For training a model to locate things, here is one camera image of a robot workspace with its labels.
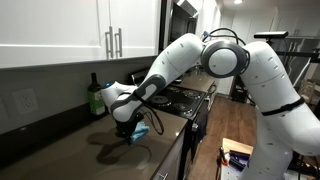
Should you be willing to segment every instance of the stove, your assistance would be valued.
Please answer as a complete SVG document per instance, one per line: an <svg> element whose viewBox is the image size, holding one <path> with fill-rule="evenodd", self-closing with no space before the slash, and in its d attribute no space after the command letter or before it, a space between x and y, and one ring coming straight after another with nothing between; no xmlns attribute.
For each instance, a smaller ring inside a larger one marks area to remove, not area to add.
<svg viewBox="0 0 320 180"><path fill-rule="evenodd" d="M201 91L169 85L151 98L148 104L152 108L193 120L205 95Z"/></svg>

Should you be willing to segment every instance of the lower cabinet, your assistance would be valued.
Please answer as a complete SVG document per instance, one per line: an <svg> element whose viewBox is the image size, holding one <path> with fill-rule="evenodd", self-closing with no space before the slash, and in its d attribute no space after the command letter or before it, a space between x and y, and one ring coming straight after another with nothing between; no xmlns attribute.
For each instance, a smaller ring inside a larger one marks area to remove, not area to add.
<svg viewBox="0 0 320 180"><path fill-rule="evenodd" d="M184 130L180 133L174 146L170 150L166 159L163 161L158 172L155 173L153 180L176 180L178 179L180 155L184 138Z"/></svg>

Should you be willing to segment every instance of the cabinet handle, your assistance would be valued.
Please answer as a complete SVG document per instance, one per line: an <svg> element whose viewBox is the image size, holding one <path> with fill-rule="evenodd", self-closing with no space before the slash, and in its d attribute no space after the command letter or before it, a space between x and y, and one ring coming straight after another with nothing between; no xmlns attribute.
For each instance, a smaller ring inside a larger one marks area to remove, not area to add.
<svg viewBox="0 0 320 180"><path fill-rule="evenodd" d="M119 53L119 56L122 57L122 30L121 28L118 29L118 33L114 34L114 39L116 41L116 53Z"/></svg>
<svg viewBox="0 0 320 180"><path fill-rule="evenodd" d="M168 173L166 173L166 175L159 174L159 177L161 177L162 180L166 180L168 177Z"/></svg>
<svg viewBox="0 0 320 180"><path fill-rule="evenodd" d="M107 59L109 59L109 54L111 59L113 59L113 31L112 27L109 26L109 32L106 32L106 52L107 52ZM109 50L109 41L108 36L110 36L110 50Z"/></svg>

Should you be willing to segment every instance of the upper cabinet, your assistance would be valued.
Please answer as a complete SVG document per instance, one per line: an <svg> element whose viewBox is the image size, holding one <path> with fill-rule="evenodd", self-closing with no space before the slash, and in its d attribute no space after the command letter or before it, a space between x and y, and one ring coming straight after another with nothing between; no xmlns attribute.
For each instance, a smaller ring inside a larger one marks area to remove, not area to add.
<svg viewBox="0 0 320 180"><path fill-rule="evenodd" d="M275 30L288 31L289 36L320 36L319 16L318 10L279 11Z"/></svg>
<svg viewBox="0 0 320 180"><path fill-rule="evenodd" d="M0 69L157 55L160 1L2 0L0 9Z"/></svg>
<svg viewBox="0 0 320 180"><path fill-rule="evenodd" d="M115 59L158 55L160 6L159 0L110 0Z"/></svg>

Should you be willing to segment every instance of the blue object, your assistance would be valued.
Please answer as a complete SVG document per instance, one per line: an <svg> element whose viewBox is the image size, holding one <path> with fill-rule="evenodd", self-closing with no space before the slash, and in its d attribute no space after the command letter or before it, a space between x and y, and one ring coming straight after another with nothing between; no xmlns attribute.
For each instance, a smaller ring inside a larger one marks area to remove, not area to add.
<svg viewBox="0 0 320 180"><path fill-rule="evenodd" d="M150 130L149 126L146 126L143 121L137 123L135 131L131 135L131 143L148 133Z"/></svg>

